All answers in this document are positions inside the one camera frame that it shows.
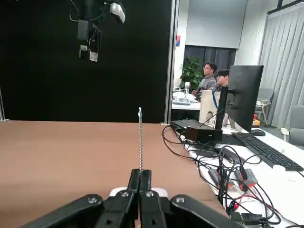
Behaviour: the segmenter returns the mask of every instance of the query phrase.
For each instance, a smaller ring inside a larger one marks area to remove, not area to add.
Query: white desk
[[[224,129],[223,132],[225,134],[230,134],[233,132],[233,130],[230,129]],[[304,167],[304,151],[269,134],[266,133],[266,136],[258,137],[263,142],[269,144],[270,146],[273,146],[273,148],[277,149],[279,152],[284,150],[284,154],[289,157],[290,159],[297,162],[299,165]],[[234,148],[237,153],[243,157],[244,159],[248,158],[249,156],[253,155],[253,153],[247,149],[246,147],[241,146],[231,146]],[[197,157],[195,153],[189,152],[189,155],[191,157]],[[211,158],[203,158],[202,161],[205,161],[207,163],[213,164],[213,165],[219,165],[218,159],[211,159]],[[258,162],[259,158],[253,157],[249,160],[250,162]],[[232,165],[224,159],[224,164],[227,167],[231,167]],[[304,224],[304,197],[302,196],[302,192],[304,189],[304,178],[297,172],[284,172],[284,173],[275,173],[274,170],[268,166],[266,163],[261,162],[258,165],[251,165],[251,164],[245,164],[244,167],[246,169],[250,168],[256,179],[258,180],[259,184],[262,186],[262,188],[266,191],[266,193],[269,195],[271,201],[274,204],[274,207],[283,215],[281,217],[282,222],[279,225],[271,225],[276,228],[285,228],[286,226],[293,225],[290,221],[287,219],[296,222],[298,224]],[[201,166],[200,167],[201,173],[209,182],[213,183],[211,180],[208,169]],[[217,189],[212,187],[214,193],[217,194]],[[241,196],[243,192],[238,188],[237,182],[235,182],[235,187],[232,191],[228,192],[230,196],[236,198],[238,196]],[[266,196],[262,191],[260,191],[265,201],[269,203],[268,200],[266,200]],[[265,216],[265,208],[264,205],[257,201],[252,201],[251,198],[243,198],[241,205],[246,207],[248,210],[250,210],[253,213],[256,214],[262,214]],[[244,213],[246,212],[241,207],[238,208],[237,212]],[[276,221],[276,217],[273,216],[270,221]]]
[[[175,92],[173,96],[178,98],[185,98],[185,94],[183,92]],[[192,94],[188,94],[186,96],[190,101],[194,101],[195,97]],[[190,105],[179,105],[179,104],[172,104],[171,109],[178,109],[178,110],[200,110],[200,102],[191,103]]]

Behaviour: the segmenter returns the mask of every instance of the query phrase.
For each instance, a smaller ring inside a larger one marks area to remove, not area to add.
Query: keyboard
[[[285,167],[286,171],[303,171],[304,169],[295,163],[293,160],[287,158],[285,155],[259,140],[252,134],[248,133],[232,133],[245,147],[251,150],[254,154],[265,154],[266,156],[259,156],[267,165],[273,167],[280,165]]]

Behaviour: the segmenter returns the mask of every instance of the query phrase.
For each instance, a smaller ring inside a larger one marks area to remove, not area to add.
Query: computer monitor
[[[240,127],[251,132],[264,66],[231,66],[226,113]]]

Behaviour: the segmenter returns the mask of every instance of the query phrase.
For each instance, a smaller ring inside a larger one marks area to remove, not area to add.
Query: white wall
[[[286,4],[288,4],[290,2],[293,2],[293,1],[295,1],[295,0],[283,0],[283,4],[282,5],[286,5]]]
[[[175,61],[174,61],[174,84],[173,87],[179,87],[182,74],[182,66],[184,62],[186,31],[188,21],[188,6],[189,0],[180,0],[179,17],[177,24],[177,35],[180,35],[180,46],[175,47]]]
[[[267,12],[276,7],[277,0],[248,0],[235,65],[257,65],[259,63]]]
[[[239,48],[247,0],[190,0],[187,45]]]

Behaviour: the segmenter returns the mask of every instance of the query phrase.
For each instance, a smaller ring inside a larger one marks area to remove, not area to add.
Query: black wall
[[[11,120],[163,121],[171,0],[123,0],[98,62],[78,58],[68,0],[0,0],[0,86]]]

